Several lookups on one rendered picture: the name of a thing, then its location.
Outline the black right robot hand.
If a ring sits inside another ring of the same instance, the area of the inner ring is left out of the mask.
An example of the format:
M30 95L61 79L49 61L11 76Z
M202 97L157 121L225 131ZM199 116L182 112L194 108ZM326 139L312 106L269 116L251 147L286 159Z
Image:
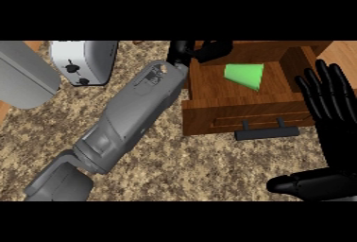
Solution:
M294 78L316 121L328 167L272 178L267 190L304 201L357 200L357 95L337 63L316 61L316 69Z

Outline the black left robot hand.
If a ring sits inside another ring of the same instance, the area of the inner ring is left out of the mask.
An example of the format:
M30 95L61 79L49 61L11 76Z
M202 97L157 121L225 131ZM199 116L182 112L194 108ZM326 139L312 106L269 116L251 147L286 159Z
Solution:
M192 59L204 63L227 56L232 50L232 41L205 41L199 49L195 49L195 41L171 41L166 61L171 65L182 63L191 66Z

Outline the green cup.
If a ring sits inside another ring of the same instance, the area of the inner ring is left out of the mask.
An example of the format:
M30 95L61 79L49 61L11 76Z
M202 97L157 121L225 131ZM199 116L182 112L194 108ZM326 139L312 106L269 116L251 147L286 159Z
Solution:
M230 63L225 67L223 76L247 88L260 91L263 73L263 64Z

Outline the brown wooden drawer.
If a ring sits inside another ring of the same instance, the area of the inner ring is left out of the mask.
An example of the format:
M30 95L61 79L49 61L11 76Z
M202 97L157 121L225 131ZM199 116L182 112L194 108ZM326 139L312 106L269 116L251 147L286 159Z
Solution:
M291 90L278 61L264 64L260 91L227 80L223 70L223 65L192 60L191 99L182 102L185 135L242 130L244 120L253 129L276 128L279 117L288 127L313 125L301 93Z

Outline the brown wooden cabinet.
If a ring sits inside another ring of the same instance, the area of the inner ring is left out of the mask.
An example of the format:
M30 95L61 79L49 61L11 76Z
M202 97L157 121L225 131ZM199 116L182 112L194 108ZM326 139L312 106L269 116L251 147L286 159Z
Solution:
M317 55L329 44L328 41L233 41L227 56L205 63L192 60L192 99L298 93L294 77L304 74L306 68L316 68ZM229 63L264 65L258 91L223 77Z

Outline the silver toaster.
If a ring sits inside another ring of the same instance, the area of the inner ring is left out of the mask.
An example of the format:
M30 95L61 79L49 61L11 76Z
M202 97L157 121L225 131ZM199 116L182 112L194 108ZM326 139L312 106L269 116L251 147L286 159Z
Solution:
M74 86L102 86L111 79L118 41L52 41L50 58Z

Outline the grey rounded appliance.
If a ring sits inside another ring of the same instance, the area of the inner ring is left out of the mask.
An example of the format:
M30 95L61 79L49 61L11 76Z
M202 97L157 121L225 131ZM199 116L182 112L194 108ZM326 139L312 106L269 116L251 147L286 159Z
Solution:
M0 100L33 109L55 96L61 76L22 41L0 41Z

